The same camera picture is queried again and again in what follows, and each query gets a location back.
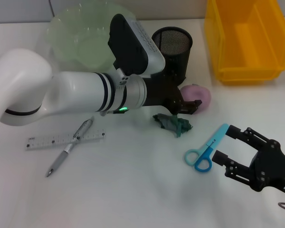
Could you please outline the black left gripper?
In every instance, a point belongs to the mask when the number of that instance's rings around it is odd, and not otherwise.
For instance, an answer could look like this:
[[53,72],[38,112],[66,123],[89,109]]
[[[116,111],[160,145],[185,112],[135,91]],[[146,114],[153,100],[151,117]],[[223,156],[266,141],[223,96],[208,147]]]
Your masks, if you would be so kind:
[[143,78],[147,95],[143,106],[163,106],[171,114],[194,114],[201,100],[183,101],[179,88],[162,77]]

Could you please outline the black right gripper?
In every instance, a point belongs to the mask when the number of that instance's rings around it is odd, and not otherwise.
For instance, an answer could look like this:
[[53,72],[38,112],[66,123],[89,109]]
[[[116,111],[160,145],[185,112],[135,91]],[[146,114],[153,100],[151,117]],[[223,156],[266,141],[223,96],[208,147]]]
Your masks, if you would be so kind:
[[281,151],[280,143],[270,140],[255,130],[248,127],[241,131],[230,125],[226,135],[243,141],[257,150],[250,168],[230,159],[226,154],[216,150],[212,161],[220,166],[225,166],[225,176],[260,192],[265,187],[276,188],[285,193],[285,155]]

